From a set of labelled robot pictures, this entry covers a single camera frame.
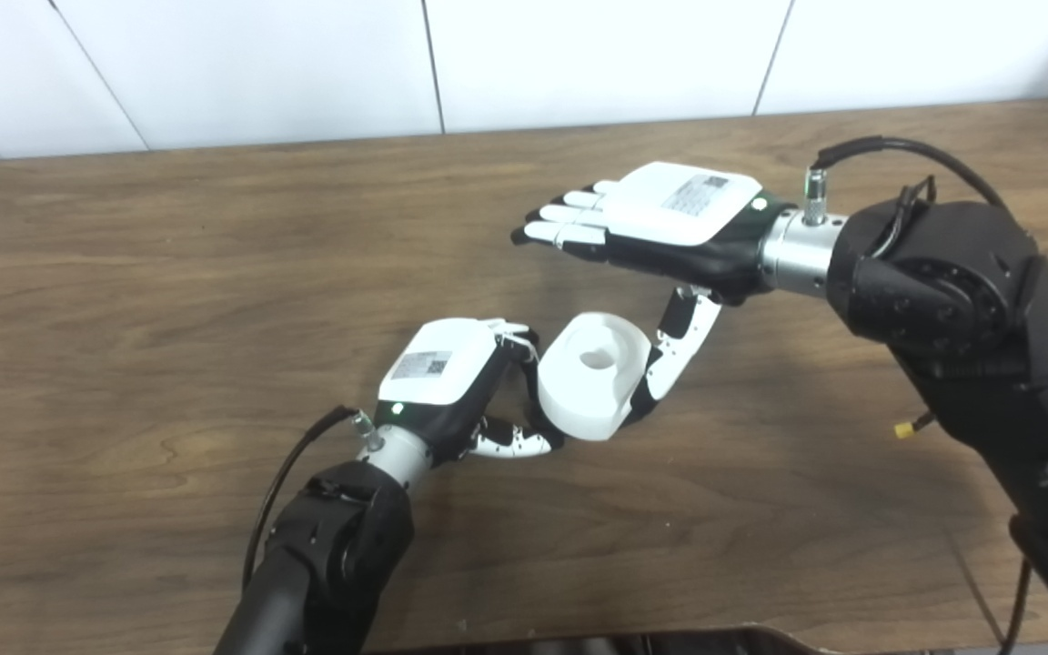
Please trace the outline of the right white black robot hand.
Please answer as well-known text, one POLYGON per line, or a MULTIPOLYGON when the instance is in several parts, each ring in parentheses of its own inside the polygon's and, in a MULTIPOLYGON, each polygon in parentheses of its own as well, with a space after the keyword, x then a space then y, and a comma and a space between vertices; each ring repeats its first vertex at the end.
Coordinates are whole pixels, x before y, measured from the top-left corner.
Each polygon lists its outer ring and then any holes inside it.
POLYGON ((750 176, 653 162, 537 208, 510 239, 675 282, 640 381, 625 398, 623 425, 632 425, 665 399, 725 307, 769 293, 762 250, 795 212, 750 176))

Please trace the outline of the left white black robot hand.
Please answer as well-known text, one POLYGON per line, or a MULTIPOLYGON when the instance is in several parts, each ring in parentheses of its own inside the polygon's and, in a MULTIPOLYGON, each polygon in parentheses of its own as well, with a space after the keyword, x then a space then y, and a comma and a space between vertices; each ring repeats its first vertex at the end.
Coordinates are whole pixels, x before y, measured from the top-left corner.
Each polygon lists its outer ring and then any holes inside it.
POLYGON ((556 428, 519 425, 489 414, 500 383, 523 373, 539 406, 539 336, 504 318, 428 322, 379 383, 376 425, 403 428, 425 445, 433 468, 474 455, 533 458, 564 447, 556 428))

